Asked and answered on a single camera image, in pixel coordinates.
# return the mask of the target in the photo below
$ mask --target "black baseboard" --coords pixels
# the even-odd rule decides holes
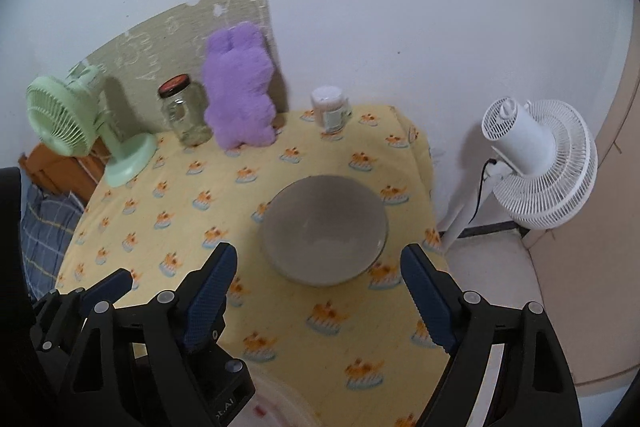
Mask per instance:
[[[524,235],[529,232],[529,229],[521,227],[514,221],[503,221],[501,223],[481,225],[480,227],[469,227],[468,229],[463,230],[458,238],[463,239],[464,237],[473,237],[475,235],[486,235],[488,233],[504,232],[505,230],[518,230],[520,237],[524,237]]]

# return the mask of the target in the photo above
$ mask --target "floor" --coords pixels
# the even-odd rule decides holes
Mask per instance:
[[[463,290],[474,290],[491,304],[522,308],[529,301],[543,303],[529,252],[516,232],[457,240],[447,252],[449,270]],[[467,427],[481,427],[500,369],[502,346],[494,346],[476,405]],[[600,427],[626,392],[625,388],[580,397],[583,427]]]

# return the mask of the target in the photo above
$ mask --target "plush toy ear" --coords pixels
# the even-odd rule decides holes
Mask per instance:
[[[231,49],[231,34],[227,28],[213,32],[207,39],[207,51],[222,55]]]
[[[264,47],[260,28],[252,22],[242,22],[231,28],[231,42],[236,50]]]

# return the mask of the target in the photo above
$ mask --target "fan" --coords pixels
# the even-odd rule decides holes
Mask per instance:
[[[39,76],[27,88],[27,116],[33,130],[52,151],[86,156],[99,137],[111,152],[104,175],[118,187],[139,174],[156,152],[156,138],[137,134],[121,142],[98,97],[104,78],[95,66],[78,64],[65,80]]]
[[[575,216],[591,194],[598,153],[587,124],[569,104],[496,100],[482,118],[482,134],[504,161],[488,160],[474,193],[442,238],[446,251],[491,191],[527,229],[554,229]]]

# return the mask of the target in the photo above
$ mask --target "green desk fan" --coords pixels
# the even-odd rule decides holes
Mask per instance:
[[[45,145],[63,156],[87,156],[101,137],[111,152],[106,181],[118,187],[145,168],[156,152],[156,137],[141,133],[121,142],[113,120],[98,105],[103,85],[98,68],[84,64],[65,80],[39,76],[27,88],[27,116]]]

